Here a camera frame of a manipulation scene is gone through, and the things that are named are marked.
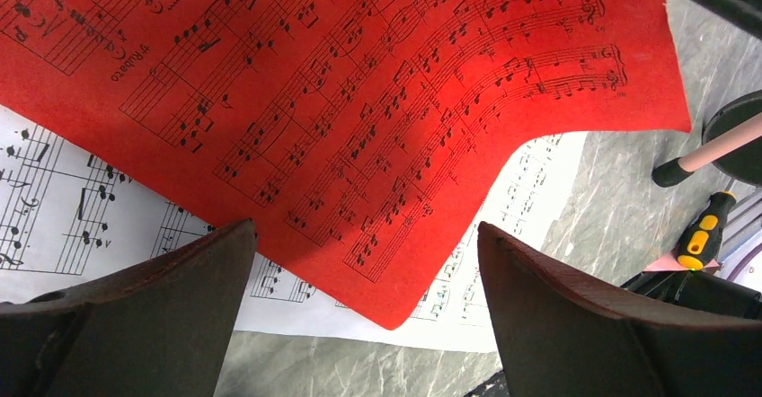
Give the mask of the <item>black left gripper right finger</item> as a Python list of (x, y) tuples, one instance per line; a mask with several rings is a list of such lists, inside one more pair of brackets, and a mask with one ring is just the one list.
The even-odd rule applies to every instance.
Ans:
[(761, 393), (761, 317), (637, 294), (488, 223), (478, 227), (478, 259), (512, 396)]

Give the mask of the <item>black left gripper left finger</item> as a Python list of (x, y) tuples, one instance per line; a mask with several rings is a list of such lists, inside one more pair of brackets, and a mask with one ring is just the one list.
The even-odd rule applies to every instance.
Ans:
[(212, 395), (256, 247), (245, 219), (102, 278), (2, 303), (2, 395)]

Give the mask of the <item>white sheet music paper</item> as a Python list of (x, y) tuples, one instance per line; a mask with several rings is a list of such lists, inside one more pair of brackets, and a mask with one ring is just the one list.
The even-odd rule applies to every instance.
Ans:
[[(572, 191), (583, 132), (526, 143), (475, 216), (540, 247)], [(22, 303), (191, 243), (211, 226), (96, 156), (1, 111), (1, 297)], [(467, 352), (496, 349), (471, 225), (410, 318), (388, 331), (257, 256), (239, 331)]]

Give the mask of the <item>black round disc stand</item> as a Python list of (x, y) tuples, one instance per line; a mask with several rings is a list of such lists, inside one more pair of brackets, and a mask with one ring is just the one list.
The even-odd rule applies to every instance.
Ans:
[(740, 96), (704, 122), (702, 144), (717, 139), (728, 152), (713, 161), (727, 176), (761, 187), (761, 91)]

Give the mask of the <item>pink music stand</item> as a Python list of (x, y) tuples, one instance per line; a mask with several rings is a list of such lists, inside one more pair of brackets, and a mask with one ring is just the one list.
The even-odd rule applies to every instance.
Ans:
[(721, 161), (721, 167), (735, 178), (752, 181), (761, 172), (761, 114), (682, 157), (655, 167), (651, 180), (659, 187), (676, 186), (704, 166)]

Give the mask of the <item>red sheet music booklet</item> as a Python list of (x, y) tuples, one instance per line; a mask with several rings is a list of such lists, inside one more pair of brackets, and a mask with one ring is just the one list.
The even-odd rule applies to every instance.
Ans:
[(665, 0), (1, 0), (1, 103), (389, 330), (521, 144), (691, 127)]

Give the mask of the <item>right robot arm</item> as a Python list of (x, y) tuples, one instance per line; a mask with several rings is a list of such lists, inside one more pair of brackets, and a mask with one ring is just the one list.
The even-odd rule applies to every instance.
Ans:
[[(761, 0), (692, 0), (755, 37), (761, 35)], [(669, 188), (696, 170), (712, 164), (730, 176), (761, 185), (761, 93), (754, 91), (727, 103), (709, 119), (702, 144), (690, 154), (655, 167), (652, 181)], [(624, 283), (637, 294), (668, 304), (709, 313), (760, 319), (760, 291), (714, 275), (710, 268), (721, 256), (731, 217), (751, 214), (749, 198), (738, 200), (729, 189), (717, 191), (708, 206), (680, 235), (666, 259), (674, 270), (645, 270)]]

